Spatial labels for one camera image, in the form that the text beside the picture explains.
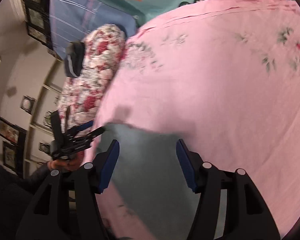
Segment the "person left hand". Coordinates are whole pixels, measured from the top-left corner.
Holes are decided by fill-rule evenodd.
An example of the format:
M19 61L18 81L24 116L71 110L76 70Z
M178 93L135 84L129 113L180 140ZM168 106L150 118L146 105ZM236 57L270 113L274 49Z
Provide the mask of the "person left hand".
M62 159L52 160L47 162L47 166L50 171L52 170L66 170L66 171L75 171L79 169L84 158L84 152L76 153L74 159L70 161L64 161Z

